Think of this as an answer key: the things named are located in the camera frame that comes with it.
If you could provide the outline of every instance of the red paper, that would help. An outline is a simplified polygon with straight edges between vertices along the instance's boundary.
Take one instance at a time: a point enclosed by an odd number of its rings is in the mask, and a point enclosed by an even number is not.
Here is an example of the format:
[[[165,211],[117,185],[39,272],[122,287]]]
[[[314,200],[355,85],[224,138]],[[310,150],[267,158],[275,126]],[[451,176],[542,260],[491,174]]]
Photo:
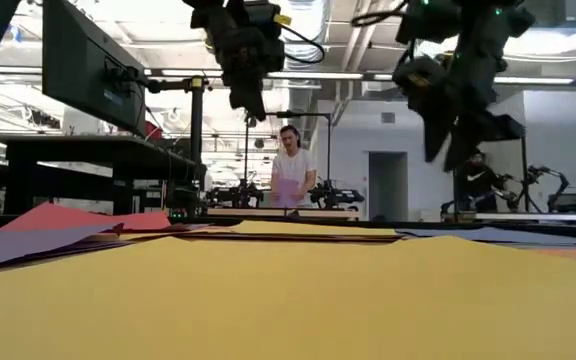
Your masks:
[[[102,225],[109,222],[122,223],[124,230],[156,230],[170,226],[164,211],[108,216],[91,214],[43,203],[1,228],[4,231],[59,230],[81,226]]]

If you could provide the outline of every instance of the monitor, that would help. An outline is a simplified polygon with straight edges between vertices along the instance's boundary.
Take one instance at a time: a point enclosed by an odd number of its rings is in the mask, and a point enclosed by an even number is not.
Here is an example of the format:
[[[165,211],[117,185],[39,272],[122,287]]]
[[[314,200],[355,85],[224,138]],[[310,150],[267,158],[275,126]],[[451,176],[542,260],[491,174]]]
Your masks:
[[[144,87],[117,81],[143,65],[67,0],[44,2],[42,63],[45,95],[145,136]]]

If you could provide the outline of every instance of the purple paper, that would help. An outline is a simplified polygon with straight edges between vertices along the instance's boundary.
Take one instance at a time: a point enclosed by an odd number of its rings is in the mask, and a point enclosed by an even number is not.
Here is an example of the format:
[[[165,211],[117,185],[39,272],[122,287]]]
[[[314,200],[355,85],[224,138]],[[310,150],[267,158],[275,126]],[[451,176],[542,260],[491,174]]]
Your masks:
[[[277,207],[289,209],[296,208],[297,201],[295,200],[294,195],[299,191],[299,182],[290,179],[279,179],[277,187],[279,188]]]
[[[117,222],[61,230],[0,230],[0,263],[26,255],[59,249],[88,236],[110,230],[116,225]]]

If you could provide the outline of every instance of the table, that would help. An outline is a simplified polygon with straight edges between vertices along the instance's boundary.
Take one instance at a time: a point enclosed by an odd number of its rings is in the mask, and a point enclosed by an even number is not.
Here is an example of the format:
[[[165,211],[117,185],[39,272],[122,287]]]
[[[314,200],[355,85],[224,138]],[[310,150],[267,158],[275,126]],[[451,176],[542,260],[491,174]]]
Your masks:
[[[442,221],[453,222],[455,218],[454,213],[447,213],[442,215]],[[561,214],[533,214],[533,213],[474,213],[462,212],[458,216],[459,222],[473,222],[476,220],[486,222],[573,222],[576,223],[576,214],[561,213]]]
[[[320,218],[320,219],[359,219],[359,211],[354,210],[323,210],[323,209],[232,209],[232,208],[209,208],[208,216],[226,216],[226,217],[262,217],[262,218],[279,218],[290,216],[293,211],[299,213],[300,218]]]
[[[197,169],[188,159],[130,136],[0,136],[0,143],[7,145],[9,166],[6,214],[32,208],[33,197],[45,185],[37,180],[38,161],[86,162],[112,168],[110,197],[116,215],[132,212],[134,180],[175,180],[190,185]]]
[[[43,179],[34,196],[86,200],[112,200],[112,178],[64,168],[37,165],[35,174]],[[10,169],[0,164],[0,187],[8,185]]]
[[[530,214],[530,213],[476,213],[477,220],[490,221],[566,221],[576,222],[576,214]]]

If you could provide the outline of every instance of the door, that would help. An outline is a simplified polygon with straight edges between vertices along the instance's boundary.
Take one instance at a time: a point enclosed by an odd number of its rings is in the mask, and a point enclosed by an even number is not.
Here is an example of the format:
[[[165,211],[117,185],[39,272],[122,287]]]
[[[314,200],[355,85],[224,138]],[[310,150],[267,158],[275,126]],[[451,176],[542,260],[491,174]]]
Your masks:
[[[369,219],[408,221],[408,156],[403,152],[368,155]]]

